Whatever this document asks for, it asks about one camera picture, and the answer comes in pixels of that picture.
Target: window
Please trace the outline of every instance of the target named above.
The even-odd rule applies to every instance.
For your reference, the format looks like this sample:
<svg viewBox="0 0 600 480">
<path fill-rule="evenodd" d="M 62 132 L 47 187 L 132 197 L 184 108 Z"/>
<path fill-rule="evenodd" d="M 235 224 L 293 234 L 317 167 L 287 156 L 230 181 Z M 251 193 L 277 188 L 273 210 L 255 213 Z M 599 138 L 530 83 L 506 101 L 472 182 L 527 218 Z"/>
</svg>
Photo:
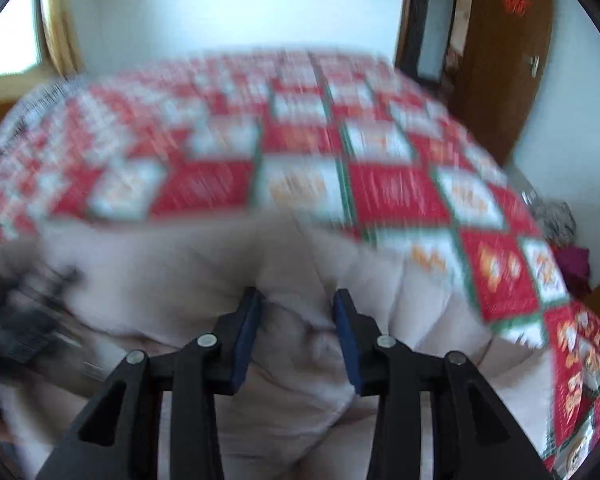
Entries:
<svg viewBox="0 0 600 480">
<path fill-rule="evenodd" d="M 40 64 L 37 0 L 10 0 L 0 13 L 0 76 Z"/>
</svg>

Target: white wall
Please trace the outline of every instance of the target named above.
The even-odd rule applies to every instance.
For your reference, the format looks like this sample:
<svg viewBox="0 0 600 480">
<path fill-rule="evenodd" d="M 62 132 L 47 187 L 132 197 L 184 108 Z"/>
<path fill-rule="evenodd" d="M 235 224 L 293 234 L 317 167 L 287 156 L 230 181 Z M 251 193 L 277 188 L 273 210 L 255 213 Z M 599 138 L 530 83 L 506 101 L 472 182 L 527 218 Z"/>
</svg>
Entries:
<svg viewBox="0 0 600 480">
<path fill-rule="evenodd" d="M 540 195 L 566 200 L 600 282 L 600 34 L 577 0 L 556 0 L 538 97 L 512 156 Z"/>
<path fill-rule="evenodd" d="M 449 39 L 454 0 L 429 0 L 418 76 L 440 80 Z"/>
<path fill-rule="evenodd" d="M 337 46 L 394 60 L 402 0 L 72 0 L 85 65 L 109 73 L 212 48 Z"/>
</svg>

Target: door handle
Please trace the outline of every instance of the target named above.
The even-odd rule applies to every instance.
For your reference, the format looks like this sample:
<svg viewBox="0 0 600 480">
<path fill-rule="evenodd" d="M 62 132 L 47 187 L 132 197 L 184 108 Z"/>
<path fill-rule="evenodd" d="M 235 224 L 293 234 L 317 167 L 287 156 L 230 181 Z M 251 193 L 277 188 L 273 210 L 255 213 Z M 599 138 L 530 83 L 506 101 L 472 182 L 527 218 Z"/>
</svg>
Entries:
<svg viewBox="0 0 600 480">
<path fill-rule="evenodd" d="M 531 77 L 535 79 L 538 76 L 538 69 L 540 68 L 540 56 L 525 56 L 525 61 L 529 63 Z"/>
</svg>

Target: red and white checkered bedding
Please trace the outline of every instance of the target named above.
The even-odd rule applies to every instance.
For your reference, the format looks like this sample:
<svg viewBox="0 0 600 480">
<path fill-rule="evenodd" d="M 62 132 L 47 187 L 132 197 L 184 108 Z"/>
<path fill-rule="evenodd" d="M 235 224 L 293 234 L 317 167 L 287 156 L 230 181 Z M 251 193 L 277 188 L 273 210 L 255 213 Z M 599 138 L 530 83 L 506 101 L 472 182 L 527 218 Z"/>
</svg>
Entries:
<svg viewBox="0 0 600 480">
<path fill-rule="evenodd" d="M 292 208 L 446 272 L 493 329 L 555 355 L 544 458 L 600 437 L 600 320 L 573 301 L 507 178 L 384 60 L 196 57 L 85 85 L 0 155 L 0 240 L 49 218 Z"/>
</svg>

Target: yellow curtain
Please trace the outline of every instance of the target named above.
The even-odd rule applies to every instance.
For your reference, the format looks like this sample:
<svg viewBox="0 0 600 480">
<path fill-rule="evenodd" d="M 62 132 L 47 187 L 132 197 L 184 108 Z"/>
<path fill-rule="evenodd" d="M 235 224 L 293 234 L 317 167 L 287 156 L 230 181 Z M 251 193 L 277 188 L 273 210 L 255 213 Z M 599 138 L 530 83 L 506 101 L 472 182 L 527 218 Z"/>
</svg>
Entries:
<svg viewBox="0 0 600 480">
<path fill-rule="evenodd" d="M 46 46 L 56 70 L 72 76 L 83 68 L 75 35 L 70 0 L 40 0 L 45 25 Z"/>
</svg>

